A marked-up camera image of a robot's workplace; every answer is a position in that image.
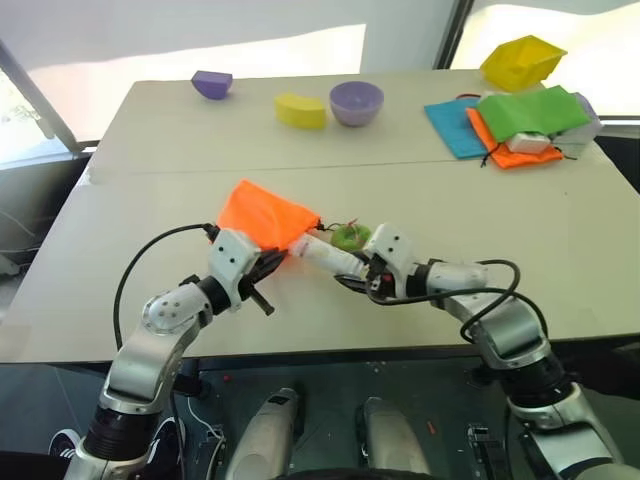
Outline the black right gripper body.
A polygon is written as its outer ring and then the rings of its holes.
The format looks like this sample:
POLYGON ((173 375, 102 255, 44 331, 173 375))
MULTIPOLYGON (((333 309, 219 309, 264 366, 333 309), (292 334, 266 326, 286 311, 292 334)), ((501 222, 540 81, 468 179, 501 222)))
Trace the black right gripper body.
POLYGON ((367 267, 365 280, 367 281, 367 297, 371 301, 396 300, 395 277, 388 269, 388 263, 380 255, 373 254, 371 263, 367 267))

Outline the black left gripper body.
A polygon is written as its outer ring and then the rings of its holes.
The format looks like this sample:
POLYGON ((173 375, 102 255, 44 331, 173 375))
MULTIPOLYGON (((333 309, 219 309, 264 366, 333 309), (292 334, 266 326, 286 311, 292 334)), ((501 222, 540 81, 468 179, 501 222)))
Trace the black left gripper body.
POLYGON ((242 301, 252 299, 255 303, 267 303, 264 296, 255 287, 274 271, 274 250, 264 250, 260 253, 256 263, 239 282, 238 292, 242 301))

